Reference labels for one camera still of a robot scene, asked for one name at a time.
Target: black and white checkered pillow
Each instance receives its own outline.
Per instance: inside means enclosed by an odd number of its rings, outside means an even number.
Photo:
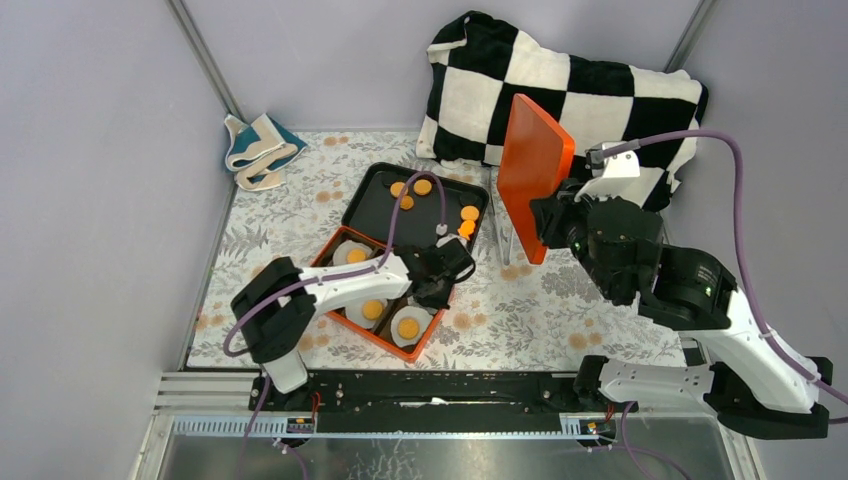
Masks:
[[[665,74],[557,53],[480,12],[442,28],[427,55],[433,88],[416,148],[422,158],[499,165],[516,93],[559,120],[578,155],[601,142],[696,129],[707,103],[707,89],[682,70]],[[694,156],[695,139],[638,153],[645,208],[659,210],[679,184],[674,173]],[[571,176],[590,176],[582,156]]]

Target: toy fried egg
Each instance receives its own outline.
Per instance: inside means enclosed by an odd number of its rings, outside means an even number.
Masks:
[[[392,341],[398,347],[415,345],[432,321],[433,316],[421,307],[403,307],[392,317]]]
[[[344,315],[351,322],[370,330],[377,325],[377,320],[383,316],[388,304],[389,302],[383,299],[356,302],[345,307]]]
[[[364,262],[374,253],[371,247],[367,247],[353,240],[345,240],[333,252],[333,265],[348,265],[350,263]]]

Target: orange box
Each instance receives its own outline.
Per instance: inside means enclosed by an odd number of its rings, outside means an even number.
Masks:
[[[315,258],[312,262],[313,267],[326,267],[330,264],[333,257],[333,252],[336,248],[345,240],[353,240],[355,242],[362,243],[374,249],[376,256],[382,255],[386,249],[386,246],[370,237],[367,237],[356,230],[341,226],[336,233],[333,234],[333,237],[324,245],[324,248],[321,249],[321,253]],[[436,315],[433,316],[433,320],[430,322],[430,326],[427,327],[427,330],[424,331],[424,335],[421,336],[421,339],[415,345],[410,345],[407,347],[398,347],[392,342],[391,335],[391,318],[392,316],[402,307],[408,305],[407,302],[408,297],[401,297],[395,300],[389,300],[388,305],[386,306],[383,315],[376,321],[376,327],[374,331],[367,330],[365,328],[360,327],[359,325],[353,323],[352,321],[345,318],[342,315],[341,310],[334,310],[331,312],[327,312],[326,315],[333,320],[341,323],[347,328],[353,330],[354,332],[362,335],[368,341],[373,342],[379,345],[382,349],[387,352],[395,355],[397,357],[402,358],[406,362],[414,363],[419,356],[421,356],[421,352],[424,351],[424,346],[427,345],[427,342],[430,340],[430,336],[433,335],[433,332],[436,330],[436,327],[439,325],[439,322],[442,321],[442,315],[444,315],[444,310],[439,310],[436,312]]]

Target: floral tablecloth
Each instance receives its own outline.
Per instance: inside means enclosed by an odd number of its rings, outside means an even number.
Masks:
[[[396,163],[490,185],[487,169],[447,169],[416,158],[415,132],[300,135],[309,148],[284,168],[285,185],[236,195],[197,318],[188,366],[254,366],[249,355],[232,359],[221,350],[235,323],[230,300],[275,257],[290,256],[296,265],[307,265],[338,228],[372,163]],[[457,286],[451,309],[414,365],[320,317],[298,345],[307,366],[569,371],[587,354],[653,365],[684,364],[677,334],[638,317],[633,308],[604,301],[569,252],[548,252],[543,265],[531,266],[516,245],[505,266],[493,220],[498,217],[501,239],[508,238],[511,225],[496,192],[492,197],[472,252],[477,271]],[[235,348],[240,348],[243,343],[237,338]]]

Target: wall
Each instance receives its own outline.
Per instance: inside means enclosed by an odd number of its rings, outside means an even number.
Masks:
[[[799,351],[836,364],[848,389],[848,3],[721,2],[685,65],[711,88],[705,126],[745,155],[745,243],[767,320]],[[674,240],[735,267],[732,162],[702,141],[669,212]],[[824,398],[836,416],[848,407]],[[848,428],[821,441],[759,442],[769,480],[844,476]]]
[[[247,121],[295,128],[420,128],[425,50],[468,10],[544,47],[661,70],[697,0],[188,0]]]
[[[126,478],[229,180],[163,1],[0,2],[0,477]]]

